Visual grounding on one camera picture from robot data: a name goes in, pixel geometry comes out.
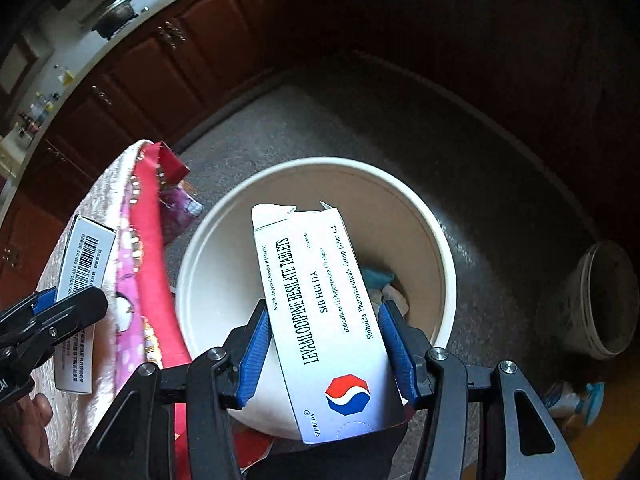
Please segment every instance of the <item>red fabric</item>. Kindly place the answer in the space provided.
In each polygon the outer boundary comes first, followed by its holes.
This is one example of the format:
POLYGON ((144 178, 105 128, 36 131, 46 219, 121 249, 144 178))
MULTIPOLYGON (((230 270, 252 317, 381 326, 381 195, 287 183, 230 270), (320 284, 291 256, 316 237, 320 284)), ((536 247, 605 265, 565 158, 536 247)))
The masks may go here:
MULTIPOLYGON (((142 241, 143 256, 140 270, 136 274, 140 311, 153 327, 162 352, 162 366, 170 368, 191 362, 184 344, 178 321, 175 317, 174 299, 164 267, 160 208, 158 205, 160 186, 158 184, 158 163, 162 165, 165 180, 177 184, 188 173, 188 168, 163 143, 149 144, 141 153, 133 170, 140 181, 138 202, 129 210, 131 226, 142 241)), ((178 480, 189 480, 188 445, 186 436, 186 407, 175 405, 175 468, 178 480)), ((263 458, 268 452, 273 437, 255 430, 246 430, 234 435, 234 445, 241 468, 263 458)))
POLYGON ((172 152, 164 142, 159 142, 158 162, 164 171, 164 179, 168 184, 178 184, 189 174, 189 168, 172 152))
MULTIPOLYGON (((160 229, 160 208, 158 207, 158 159, 159 143, 145 146, 144 157, 136 163, 133 175, 140 181, 138 202, 129 210, 131 226, 142 241, 142 264, 136 274, 140 311, 153 327, 162 352, 162 366, 170 368, 191 362, 191 357, 182 339, 182 333, 175 317, 174 299, 164 267, 163 243, 160 229)), ((175 405, 175 433, 180 435, 175 443, 175 461, 178 478, 189 478, 189 464, 186 446, 186 407, 175 405)))

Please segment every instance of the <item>barcode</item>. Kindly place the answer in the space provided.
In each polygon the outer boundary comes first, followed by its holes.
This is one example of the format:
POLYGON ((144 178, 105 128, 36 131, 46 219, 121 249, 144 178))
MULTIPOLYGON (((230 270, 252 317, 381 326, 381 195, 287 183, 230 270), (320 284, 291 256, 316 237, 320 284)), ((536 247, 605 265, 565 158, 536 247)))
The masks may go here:
POLYGON ((97 249, 97 238, 86 235, 82 242, 82 248, 80 249, 80 258, 78 259, 78 269, 76 270, 76 279, 74 280, 74 290, 72 294, 79 292, 89 285, 91 268, 94 265, 95 251, 97 251, 97 249))

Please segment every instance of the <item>wooden cabinet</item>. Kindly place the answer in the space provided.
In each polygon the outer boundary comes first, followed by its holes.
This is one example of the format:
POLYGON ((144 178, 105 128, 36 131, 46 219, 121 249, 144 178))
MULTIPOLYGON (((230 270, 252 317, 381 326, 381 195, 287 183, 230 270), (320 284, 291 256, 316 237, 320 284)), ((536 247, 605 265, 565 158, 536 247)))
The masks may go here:
POLYGON ((73 164, 97 178, 135 138, 114 117, 113 102, 94 83, 89 80, 74 90, 46 136, 73 164))
POLYGON ((160 16, 139 27, 109 53, 99 69, 107 98, 117 95, 118 102, 128 102, 150 128, 132 136, 172 144, 206 117, 209 106, 192 81, 189 61, 163 22, 160 16))
POLYGON ((34 205, 66 223, 94 181, 52 144, 41 140, 18 190, 34 205))
POLYGON ((20 190, 66 221, 127 146, 171 146, 295 58, 304 12, 302 0, 176 0, 123 31, 52 119, 20 190))
POLYGON ((281 66, 303 59, 310 20, 305 0, 243 0, 264 45, 268 63, 281 66))
POLYGON ((241 0, 181 0, 165 23, 177 29, 181 50, 195 67, 201 88, 214 104, 227 101, 265 70, 264 49, 241 0))
POLYGON ((0 310, 31 294, 65 224, 14 196, 0 231, 0 310))

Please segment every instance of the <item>floor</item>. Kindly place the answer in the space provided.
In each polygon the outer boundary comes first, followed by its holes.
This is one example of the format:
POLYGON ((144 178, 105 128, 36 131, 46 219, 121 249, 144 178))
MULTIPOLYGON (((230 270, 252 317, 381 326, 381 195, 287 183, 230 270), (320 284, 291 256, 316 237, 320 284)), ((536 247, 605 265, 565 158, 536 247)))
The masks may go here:
MULTIPOLYGON (((509 358, 538 391, 564 373, 564 357, 537 342, 534 314, 540 295, 562 283, 593 238, 529 160, 420 82, 353 55, 294 71, 181 157, 208 210, 252 174, 317 155, 382 168, 433 211, 458 281, 450 351, 487 366, 509 358)), ((173 284, 194 228, 168 248, 173 284)), ((409 424, 390 479, 408 478, 423 422, 424 413, 409 424)), ((471 404, 465 465, 477 453, 471 404)))

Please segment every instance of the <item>white bowl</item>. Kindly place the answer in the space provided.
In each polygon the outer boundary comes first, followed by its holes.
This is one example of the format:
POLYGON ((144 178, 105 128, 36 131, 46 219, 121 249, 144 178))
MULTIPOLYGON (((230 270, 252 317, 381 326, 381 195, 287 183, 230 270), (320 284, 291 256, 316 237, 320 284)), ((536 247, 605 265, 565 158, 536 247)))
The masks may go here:
MULTIPOLYGON (((231 190, 207 214, 184 255, 176 315, 192 358, 222 345, 246 324, 264 297, 252 229, 259 203, 319 210, 337 207, 361 265, 396 273, 409 303, 408 321, 434 346, 449 341, 456 313, 456 274, 437 220, 411 189, 385 171, 345 158, 292 160, 261 171, 231 190)), ((238 421, 300 439, 273 341, 255 396, 238 421)))

